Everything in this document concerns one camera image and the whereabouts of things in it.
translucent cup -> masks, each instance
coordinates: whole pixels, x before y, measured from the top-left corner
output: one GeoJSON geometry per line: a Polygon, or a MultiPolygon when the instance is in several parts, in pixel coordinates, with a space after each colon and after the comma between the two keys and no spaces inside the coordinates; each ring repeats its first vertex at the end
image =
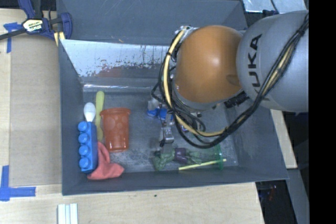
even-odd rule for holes
{"type": "Polygon", "coordinates": [[[100,112],[105,146],[109,152],[128,150],[130,114],[127,108],[111,108],[100,112]]]}

pink glove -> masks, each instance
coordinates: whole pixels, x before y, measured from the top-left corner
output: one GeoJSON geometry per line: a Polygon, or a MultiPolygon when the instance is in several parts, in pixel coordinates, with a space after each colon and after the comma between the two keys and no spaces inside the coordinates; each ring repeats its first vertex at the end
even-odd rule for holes
{"type": "Polygon", "coordinates": [[[101,180],[120,176],[124,168],[117,163],[110,163],[110,154],[107,148],[98,141],[98,166],[91,174],[87,175],[88,179],[101,180]]]}

green object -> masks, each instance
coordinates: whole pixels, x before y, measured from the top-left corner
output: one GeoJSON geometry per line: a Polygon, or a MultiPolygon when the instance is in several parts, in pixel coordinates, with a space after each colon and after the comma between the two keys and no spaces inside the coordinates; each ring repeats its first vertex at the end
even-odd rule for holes
{"type": "Polygon", "coordinates": [[[97,139],[99,142],[103,140],[103,130],[100,127],[100,112],[103,110],[105,94],[102,91],[98,91],[96,94],[96,127],[97,127],[97,139]]]}
{"type": "Polygon", "coordinates": [[[160,154],[160,157],[153,158],[153,165],[156,171],[162,170],[167,163],[173,161],[175,157],[175,150],[172,150],[170,153],[160,154]]]}

table surface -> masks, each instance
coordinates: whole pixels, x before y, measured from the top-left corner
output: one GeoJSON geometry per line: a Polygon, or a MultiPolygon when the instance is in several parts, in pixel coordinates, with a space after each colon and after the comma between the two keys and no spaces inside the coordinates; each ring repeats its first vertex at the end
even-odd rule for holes
{"type": "MultiPolygon", "coordinates": [[[[0,9],[0,34],[4,23],[24,18],[19,9],[0,9]]],[[[1,40],[0,166],[9,164],[11,136],[12,65],[6,48],[7,40],[1,40]]],[[[282,112],[271,113],[286,167],[297,168],[282,112]]],[[[36,197],[0,202],[0,223],[56,223],[57,205],[72,203],[78,204],[79,223],[264,223],[254,183],[76,196],[62,196],[61,184],[39,185],[36,197]]]]}

bin floor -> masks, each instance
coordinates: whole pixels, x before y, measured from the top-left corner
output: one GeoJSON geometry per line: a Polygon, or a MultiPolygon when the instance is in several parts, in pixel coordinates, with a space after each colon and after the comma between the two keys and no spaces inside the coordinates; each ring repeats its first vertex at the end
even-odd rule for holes
{"type": "MultiPolygon", "coordinates": [[[[84,92],[84,103],[95,103],[96,92],[90,89],[84,92]]],[[[150,91],[147,92],[105,92],[104,109],[124,107],[131,110],[129,118],[129,149],[121,153],[110,153],[111,162],[118,163],[125,168],[127,172],[151,172],[154,171],[152,158],[154,152],[158,150],[161,121],[159,118],[153,118],[147,115],[147,104],[150,99],[150,91]]],[[[202,121],[207,127],[207,131],[221,130],[227,125],[227,116],[223,106],[218,106],[214,110],[208,110],[202,113],[202,121]]],[[[200,152],[202,161],[210,161],[212,150],[201,150],[187,143],[178,133],[175,126],[173,128],[174,143],[173,147],[184,147],[190,151],[200,152]]],[[[198,142],[190,133],[188,137],[198,142]]],[[[220,143],[223,158],[227,161],[224,166],[237,166],[237,154],[234,147],[234,141],[231,136],[220,143]]],[[[177,170],[181,164],[170,162],[164,170],[177,170]]]]}

